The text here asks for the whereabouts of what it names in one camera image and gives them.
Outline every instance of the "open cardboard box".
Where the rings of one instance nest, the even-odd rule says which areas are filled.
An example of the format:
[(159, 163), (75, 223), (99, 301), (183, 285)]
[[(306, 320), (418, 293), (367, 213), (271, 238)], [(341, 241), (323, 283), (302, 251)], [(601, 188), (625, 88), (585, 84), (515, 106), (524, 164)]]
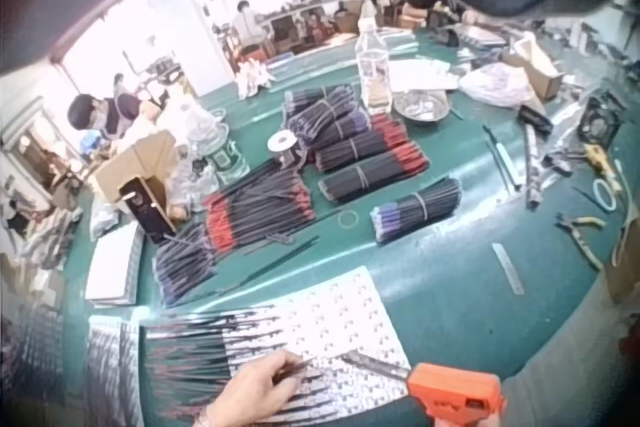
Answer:
[(525, 70), (529, 83), (540, 100), (549, 100), (558, 94), (564, 72), (555, 68), (535, 39), (525, 38), (516, 42), (511, 50), (504, 51), (502, 61)]
[(176, 139), (166, 130), (138, 140), (102, 164), (93, 174), (94, 188), (112, 204), (120, 200), (120, 187), (134, 177), (155, 177), (164, 184), (178, 163)]

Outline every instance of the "pliers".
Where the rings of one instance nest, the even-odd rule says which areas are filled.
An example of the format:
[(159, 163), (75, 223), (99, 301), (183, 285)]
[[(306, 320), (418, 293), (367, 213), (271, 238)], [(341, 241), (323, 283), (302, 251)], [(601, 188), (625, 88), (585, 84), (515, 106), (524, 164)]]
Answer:
[(578, 227), (582, 225), (593, 225), (599, 229), (602, 229), (606, 225), (606, 223), (597, 217), (579, 217), (577, 219), (569, 219), (561, 213), (558, 213), (556, 218), (558, 219), (556, 225), (560, 228), (565, 229), (571, 234), (573, 240), (575, 240), (576, 244), (578, 244), (580, 251), (589, 260), (591, 265), (595, 267), (596, 270), (603, 271), (604, 265), (602, 265), (602, 262), (600, 262), (591, 248), (584, 241), (582, 235), (580, 234), (580, 231), (578, 230)]

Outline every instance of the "clear plastic bottle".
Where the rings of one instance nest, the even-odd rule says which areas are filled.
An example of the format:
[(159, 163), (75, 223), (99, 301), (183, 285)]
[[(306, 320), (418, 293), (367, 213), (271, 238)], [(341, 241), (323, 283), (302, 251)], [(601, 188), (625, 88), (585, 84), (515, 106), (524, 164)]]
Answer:
[(356, 60), (362, 85), (362, 101), (372, 114), (391, 112), (393, 102), (389, 81), (389, 51), (377, 33), (375, 18), (358, 22), (360, 38), (356, 43)]

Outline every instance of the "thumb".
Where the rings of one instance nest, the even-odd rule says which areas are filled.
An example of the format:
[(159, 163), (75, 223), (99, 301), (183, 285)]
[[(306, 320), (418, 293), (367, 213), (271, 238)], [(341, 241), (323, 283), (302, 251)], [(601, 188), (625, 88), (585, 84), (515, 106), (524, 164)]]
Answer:
[(289, 377), (284, 379), (278, 385), (275, 385), (269, 392), (269, 404), (276, 410), (280, 410), (298, 390), (300, 379), (297, 377)]

